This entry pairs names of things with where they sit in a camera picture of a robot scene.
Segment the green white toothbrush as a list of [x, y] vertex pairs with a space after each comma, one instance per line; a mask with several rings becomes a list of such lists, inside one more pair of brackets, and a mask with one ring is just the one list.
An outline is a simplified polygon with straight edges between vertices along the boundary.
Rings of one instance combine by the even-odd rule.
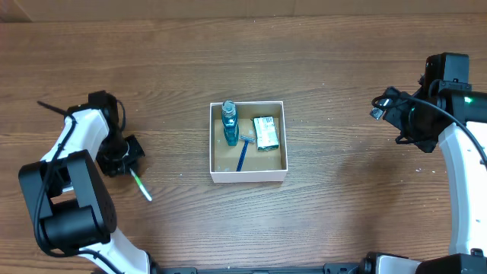
[[147, 191], [147, 189], [145, 188], [143, 182], [141, 181], [140, 177], [137, 175], [137, 173], [131, 169], [130, 170], [130, 174], [133, 176], [133, 178], [135, 179], [135, 182], [138, 186], [138, 188], [140, 189], [140, 191], [142, 192], [143, 196], [149, 201], [151, 202], [153, 199], [152, 199], [152, 196], [151, 194]]

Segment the blue mouthwash bottle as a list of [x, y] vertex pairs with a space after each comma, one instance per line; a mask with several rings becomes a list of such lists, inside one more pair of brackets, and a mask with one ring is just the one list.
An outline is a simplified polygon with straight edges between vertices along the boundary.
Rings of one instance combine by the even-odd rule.
[[226, 100], [221, 106], [221, 118], [224, 137], [229, 146], [236, 146], [239, 140], [237, 106], [232, 100]]

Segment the blue disposable razor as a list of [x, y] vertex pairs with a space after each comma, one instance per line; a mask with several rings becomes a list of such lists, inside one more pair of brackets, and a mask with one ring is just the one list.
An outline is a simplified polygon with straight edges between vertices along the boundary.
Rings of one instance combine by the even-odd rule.
[[256, 140], [252, 137], [245, 136], [245, 135], [240, 135], [239, 140], [244, 141], [242, 151], [240, 153], [239, 161], [237, 163], [237, 169], [236, 172], [241, 172], [244, 160], [247, 154], [247, 148], [250, 143], [254, 143]]

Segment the green white soap packet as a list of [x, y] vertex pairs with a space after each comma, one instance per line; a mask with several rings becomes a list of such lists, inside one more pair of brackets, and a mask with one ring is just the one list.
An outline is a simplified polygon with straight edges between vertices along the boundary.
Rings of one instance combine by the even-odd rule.
[[270, 151], [279, 147], [279, 137], [272, 116], [253, 118], [256, 131], [256, 145], [259, 151]]

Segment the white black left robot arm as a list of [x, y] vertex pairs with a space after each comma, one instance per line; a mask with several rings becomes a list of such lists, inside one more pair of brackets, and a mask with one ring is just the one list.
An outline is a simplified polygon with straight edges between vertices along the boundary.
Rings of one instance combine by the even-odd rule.
[[54, 146], [18, 173], [39, 248], [48, 256], [84, 257], [105, 273], [160, 273], [117, 225], [103, 176], [137, 177], [145, 153], [134, 135], [123, 136], [126, 112], [106, 91], [67, 110], [43, 107], [64, 118]]

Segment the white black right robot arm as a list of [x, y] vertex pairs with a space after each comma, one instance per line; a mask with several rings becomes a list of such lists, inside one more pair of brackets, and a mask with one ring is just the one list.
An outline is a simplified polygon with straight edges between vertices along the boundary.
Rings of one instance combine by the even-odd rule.
[[414, 94], [388, 87], [370, 115], [399, 130], [396, 144], [424, 153], [439, 148], [448, 176], [451, 235], [446, 256], [418, 261], [370, 252], [359, 273], [484, 273], [486, 271], [486, 95], [469, 82], [469, 57], [429, 56]]

